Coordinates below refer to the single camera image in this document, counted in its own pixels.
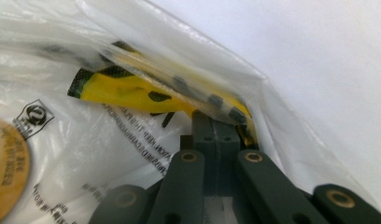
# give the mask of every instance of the yellow round label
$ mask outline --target yellow round label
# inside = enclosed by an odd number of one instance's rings
[[[16,128],[0,120],[0,219],[14,207],[25,187],[30,153]]]

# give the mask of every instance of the logo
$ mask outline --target logo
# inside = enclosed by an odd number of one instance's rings
[[[52,119],[54,119],[53,113],[40,100],[36,100],[25,106],[19,116],[13,120],[13,124],[22,136],[28,139],[39,133]]]

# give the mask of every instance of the orange sticker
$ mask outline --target orange sticker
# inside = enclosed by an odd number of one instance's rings
[[[21,197],[29,170],[30,153],[24,138],[0,120],[0,220]]]

